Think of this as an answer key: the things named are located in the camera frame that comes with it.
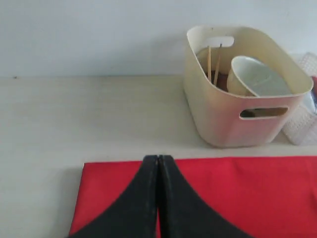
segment red cloth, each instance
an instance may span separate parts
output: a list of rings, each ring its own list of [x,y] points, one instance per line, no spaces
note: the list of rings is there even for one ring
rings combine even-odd
[[[210,207],[250,235],[317,238],[317,157],[186,159],[176,163]],[[103,212],[127,187],[140,164],[85,164],[70,233]]]

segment wooden chopstick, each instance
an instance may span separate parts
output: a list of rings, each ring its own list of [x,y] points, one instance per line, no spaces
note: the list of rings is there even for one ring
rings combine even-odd
[[[216,71],[214,73],[214,80],[213,80],[213,84],[215,86],[217,86],[217,82],[218,82],[218,74],[219,74],[219,66],[220,66],[220,52],[221,52],[221,48],[222,48],[222,44],[220,44],[220,47],[218,49],[218,57],[217,57],[217,64],[216,64]]]
[[[207,60],[207,62],[208,62],[208,73],[207,73],[207,75],[208,75],[208,80],[212,83],[212,80],[211,80],[211,48],[210,48],[210,46],[208,46],[208,60]]]

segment basket handle hole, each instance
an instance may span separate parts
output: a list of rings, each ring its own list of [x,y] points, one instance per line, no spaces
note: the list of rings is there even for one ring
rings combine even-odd
[[[242,119],[263,119],[271,117],[280,117],[287,113],[287,107],[280,108],[253,108],[246,109],[240,113]]]
[[[211,37],[206,39],[204,42],[203,47],[212,47],[212,48],[218,48],[220,44],[222,44],[222,47],[231,47],[234,43],[234,38],[232,36],[219,36],[219,37]]]

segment white table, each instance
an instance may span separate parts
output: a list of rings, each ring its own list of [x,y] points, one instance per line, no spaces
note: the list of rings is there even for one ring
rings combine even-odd
[[[62,238],[84,162],[316,155],[317,146],[215,149],[197,134],[180,76],[0,79],[0,237]]]

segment white bowl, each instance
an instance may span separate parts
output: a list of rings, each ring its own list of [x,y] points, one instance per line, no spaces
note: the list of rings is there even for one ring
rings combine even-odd
[[[267,65],[247,56],[231,61],[227,89],[241,96],[282,96],[292,94],[284,79]]]

